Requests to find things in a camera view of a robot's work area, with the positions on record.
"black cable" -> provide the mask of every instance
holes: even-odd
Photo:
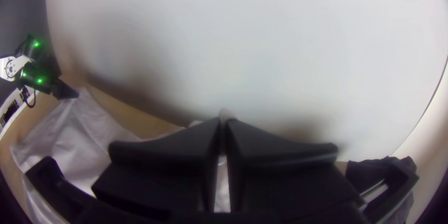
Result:
[[[17,49],[15,50],[15,54],[19,54],[22,53],[22,46],[27,42],[27,40],[24,40],[22,43],[20,43],[20,45],[17,47]]]
[[[36,105],[36,89],[34,89],[34,103],[32,105],[30,105],[28,103],[28,97],[25,98],[25,103],[27,104],[28,108],[34,108],[34,106]]]

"beige floor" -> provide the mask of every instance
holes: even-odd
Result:
[[[141,138],[155,137],[179,128],[179,126],[135,109],[90,85],[86,85],[86,88],[118,123]],[[23,174],[15,165],[9,147],[22,141],[39,120],[59,104],[59,101],[52,96],[41,93],[37,95],[37,101],[33,109],[25,108],[17,116],[0,139],[0,169],[14,196],[26,212],[28,211],[21,183]]]

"white cloth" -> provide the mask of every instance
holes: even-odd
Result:
[[[65,100],[42,119],[11,154],[22,172],[45,156],[53,157],[65,178],[82,191],[94,195],[91,186],[109,165],[109,143],[115,140],[141,141],[123,129],[90,96],[81,90],[78,99]],[[33,223],[66,223],[24,176],[27,208]],[[227,163],[218,167],[217,211],[230,211]]]

